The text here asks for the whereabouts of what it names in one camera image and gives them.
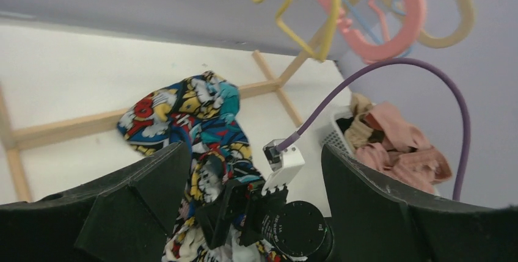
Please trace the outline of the blue hanger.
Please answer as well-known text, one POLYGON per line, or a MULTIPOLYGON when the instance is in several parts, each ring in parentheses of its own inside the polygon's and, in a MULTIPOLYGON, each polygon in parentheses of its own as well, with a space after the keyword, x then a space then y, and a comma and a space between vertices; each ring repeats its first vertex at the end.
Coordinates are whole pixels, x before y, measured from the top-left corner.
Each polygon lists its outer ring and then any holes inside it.
MULTIPOLYGON (((360 10, 356 9, 356 7, 355 7, 355 5, 360 0, 342 0, 342 1, 346 8, 346 13, 350 13, 354 17, 354 20, 356 20, 359 23, 362 30, 365 31, 365 33, 369 36, 369 38, 372 39, 372 41, 374 41, 376 44, 380 45, 382 43, 380 36, 378 36, 371 30, 371 28, 373 26, 361 14, 360 10)), ((389 0, 389 3, 386 7, 389 8, 390 11, 394 15, 395 14, 399 14, 402 16, 406 15, 403 0, 389 0)))

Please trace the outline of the beige shorts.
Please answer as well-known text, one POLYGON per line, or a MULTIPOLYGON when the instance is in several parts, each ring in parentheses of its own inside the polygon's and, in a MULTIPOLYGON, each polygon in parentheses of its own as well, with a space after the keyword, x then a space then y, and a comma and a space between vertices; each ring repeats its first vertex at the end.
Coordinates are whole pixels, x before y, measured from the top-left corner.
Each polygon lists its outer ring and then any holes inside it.
POLYGON ((349 110, 352 114, 352 123, 344 132, 344 137, 352 151, 366 145, 372 136, 374 129, 364 123, 363 119, 373 107, 374 104, 366 96, 360 93, 351 94, 349 110))

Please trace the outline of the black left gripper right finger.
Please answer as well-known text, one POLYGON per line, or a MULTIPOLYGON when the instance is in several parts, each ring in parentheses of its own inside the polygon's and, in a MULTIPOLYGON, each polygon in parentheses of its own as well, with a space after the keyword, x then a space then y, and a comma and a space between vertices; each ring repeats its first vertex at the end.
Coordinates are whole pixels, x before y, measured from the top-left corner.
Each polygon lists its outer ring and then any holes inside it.
POLYGON ((321 153, 335 245, 343 261, 516 261, 517 208, 429 194, 331 145, 321 153))

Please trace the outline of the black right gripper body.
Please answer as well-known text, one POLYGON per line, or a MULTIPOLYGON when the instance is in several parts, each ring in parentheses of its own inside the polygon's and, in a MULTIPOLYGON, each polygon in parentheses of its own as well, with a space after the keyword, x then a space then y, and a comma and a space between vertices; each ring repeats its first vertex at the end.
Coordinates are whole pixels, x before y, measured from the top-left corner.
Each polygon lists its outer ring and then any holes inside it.
POLYGON ((263 193, 265 180, 229 180, 218 198, 195 211, 206 244, 213 250, 227 242, 230 228, 242 233, 240 245, 250 246, 263 239, 263 220, 286 205, 288 188, 276 186, 263 193))

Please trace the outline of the wooden clothes rack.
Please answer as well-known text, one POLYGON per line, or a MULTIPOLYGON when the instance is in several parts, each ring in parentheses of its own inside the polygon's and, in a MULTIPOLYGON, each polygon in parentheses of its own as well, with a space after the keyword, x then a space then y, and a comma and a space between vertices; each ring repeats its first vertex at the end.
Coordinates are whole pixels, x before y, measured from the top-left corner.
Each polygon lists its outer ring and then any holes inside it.
POLYGON ((342 77, 331 61, 1 26, 1 203, 35 202, 175 142, 159 180, 212 201, 267 178, 270 141, 301 127, 342 77), (185 169, 182 174, 178 169, 185 169))

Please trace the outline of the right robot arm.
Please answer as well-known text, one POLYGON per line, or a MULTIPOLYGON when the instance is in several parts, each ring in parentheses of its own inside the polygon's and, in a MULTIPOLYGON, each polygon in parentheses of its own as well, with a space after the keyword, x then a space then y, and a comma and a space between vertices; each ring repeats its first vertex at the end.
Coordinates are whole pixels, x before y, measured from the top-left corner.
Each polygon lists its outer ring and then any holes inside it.
POLYGON ((333 234, 321 211, 309 202, 287 202, 285 186, 264 190, 265 182, 226 182, 213 202, 196 209, 210 249, 224 245, 234 228, 239 246, 263 245, 280 259, 328 261, 332 256, 333 234))

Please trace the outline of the colourful comic print shorts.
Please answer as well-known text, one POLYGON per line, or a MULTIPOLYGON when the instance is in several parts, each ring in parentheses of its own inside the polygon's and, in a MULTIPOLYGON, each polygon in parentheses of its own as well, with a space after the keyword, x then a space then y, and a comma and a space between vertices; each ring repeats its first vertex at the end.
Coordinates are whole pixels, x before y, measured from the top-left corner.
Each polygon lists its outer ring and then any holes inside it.
POLYGON ((215 201, 228 180, 261 180, 249 140, 236 115, 239 90, 212 71, 152 91, 126 111, 117 129, 137 152, 150 156, 174 142, 191 154, 189 177, 163 261, 286 261, 263 245, 239 246, 231 228, 227 242, 209 249, 195 210, 215 201))

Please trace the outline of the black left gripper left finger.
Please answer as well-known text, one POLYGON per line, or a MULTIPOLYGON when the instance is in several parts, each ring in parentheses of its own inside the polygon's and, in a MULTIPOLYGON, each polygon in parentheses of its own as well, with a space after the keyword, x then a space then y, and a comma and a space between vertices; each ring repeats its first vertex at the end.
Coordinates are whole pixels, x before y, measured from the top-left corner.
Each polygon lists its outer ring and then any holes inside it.
POLYGON ((2 261, 159 261, 191 166, 171 144, 36 202, 1 206, 2 261))

